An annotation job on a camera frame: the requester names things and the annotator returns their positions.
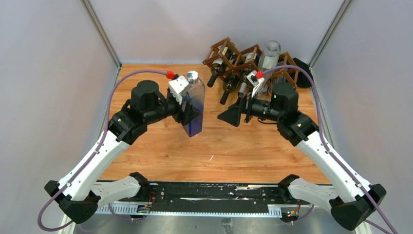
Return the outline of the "blue square glass bottle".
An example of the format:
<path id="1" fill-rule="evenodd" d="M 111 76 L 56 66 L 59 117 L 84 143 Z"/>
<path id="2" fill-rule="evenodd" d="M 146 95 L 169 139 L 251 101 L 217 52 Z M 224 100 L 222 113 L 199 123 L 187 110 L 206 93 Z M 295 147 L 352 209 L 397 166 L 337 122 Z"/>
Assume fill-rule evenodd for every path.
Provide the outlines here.
<path id="1" fill-rule="evenodd" d="M 189 124 L 184 126 L 184 130 L 189 137 L 199 134 L 203 128 L 203 116 L 205 105 L 205 84 L 199 77 L 196 71 L 189 71 L 187 73 L 187 80 L 191 84 L 188 92 L 188 101 L 191 102 L 192 107 L 199 115 L 195 117 Z"/>

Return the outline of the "dark bottle white label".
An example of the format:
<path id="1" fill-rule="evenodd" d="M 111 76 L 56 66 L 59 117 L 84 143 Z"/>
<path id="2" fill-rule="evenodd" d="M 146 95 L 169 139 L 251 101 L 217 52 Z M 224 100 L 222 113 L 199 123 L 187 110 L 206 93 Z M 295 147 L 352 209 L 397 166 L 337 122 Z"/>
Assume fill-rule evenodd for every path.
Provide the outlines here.
<path id="1" fill-rule="evenodd" d="M 230 59 L 232 56 L 232 50 L 228 47 L 223 49 L 223 57 Z M 212 87 L 216 81 L 216 79 L 221 76 L 226 70 L 227 64 L 224 62 L 222 58 L 218 58 L 212 62 L 210 67 L 211 77 L 207 82 L 208 87 Z"/>

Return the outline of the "clear round glass bottle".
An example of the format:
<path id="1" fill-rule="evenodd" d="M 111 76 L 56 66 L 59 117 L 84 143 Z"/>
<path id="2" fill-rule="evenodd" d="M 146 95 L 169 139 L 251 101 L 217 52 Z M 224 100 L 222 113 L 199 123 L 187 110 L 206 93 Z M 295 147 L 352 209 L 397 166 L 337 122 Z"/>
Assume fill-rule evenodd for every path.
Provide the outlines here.
<path id="1" fill-rule="evenodd" d="M 281 45 L 275 40 L 268 41 L 264 46 L 262 55 L 259 60 L 259 65 L 258 65 L 259 71 L 264 72 L 266 70 L 269 70 L 277 66 L 280 53 L 281 53 Z M 271 71 L 265 74 L 264 82 L 262 84 L 262 87 L 257 92 L 257 97 L 263 98 L 265 96 L 265 93 L 268 90 L 267 82 L 273 73 L 274 71 Z"/>

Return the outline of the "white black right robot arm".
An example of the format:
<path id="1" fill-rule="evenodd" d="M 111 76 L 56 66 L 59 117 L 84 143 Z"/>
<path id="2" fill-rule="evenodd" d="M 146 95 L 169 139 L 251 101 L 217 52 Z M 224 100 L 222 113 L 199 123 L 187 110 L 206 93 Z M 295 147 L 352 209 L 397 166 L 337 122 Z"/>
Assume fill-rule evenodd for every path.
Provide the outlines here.
<path id="1" fill-rule="evenodd" d="M 283 203 L 301 200 L 328 211 L 343 228 L 353 231 L 375 210 L 386 190 L 371 184 L 338 155 L 324 139 L 318 125 L 298 109 L 299 95 L 289 83 L 276 83 L 271 100 L 239 92 L 237 101 L 218 119 L 239 126 L 241 115 L 274 121 L 280 135 L 305 153 L 332 183 L 326 187 L 289 175 L 279 182 L 278 197 Z"/>

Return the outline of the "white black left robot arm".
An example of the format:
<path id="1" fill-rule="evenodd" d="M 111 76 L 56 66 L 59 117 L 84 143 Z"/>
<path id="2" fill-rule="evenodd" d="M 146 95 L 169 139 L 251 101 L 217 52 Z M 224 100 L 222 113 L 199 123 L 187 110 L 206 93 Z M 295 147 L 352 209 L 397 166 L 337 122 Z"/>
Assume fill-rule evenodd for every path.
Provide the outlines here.
<path id="1" fill-rule="evenodd" d="M 96 145 L 65 177 L 51 180 L 45 191 L 76 224 L 91 218 L 108 204 L 124 198 L 151 201 L 148 180 L 138 172 L 123 179 L 97 184 L 108 166 L 128 149 L 150 124 L 173 117 L 189 137 L 202 130 L 205 84 L 179 76 L 169 82 L 164 96 L 157 82 L 140 81 L 120 111 L 108 121 Z"/>

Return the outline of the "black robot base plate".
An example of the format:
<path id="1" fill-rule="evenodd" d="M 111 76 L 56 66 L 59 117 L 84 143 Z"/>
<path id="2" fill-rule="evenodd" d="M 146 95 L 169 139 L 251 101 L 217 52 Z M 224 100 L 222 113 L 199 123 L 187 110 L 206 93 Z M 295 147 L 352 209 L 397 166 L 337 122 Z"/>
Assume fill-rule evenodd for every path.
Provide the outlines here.
<path id="1" fill-rule="evenodd" d="M 212 183 L 152 181 L 148 195 L 138 200 L 123 198 L 97 210 L 136 217 L 212 216 L 212 217 L 288 217 L 305 213 L 311 204 L 282 198 L 274 183 Z"/>

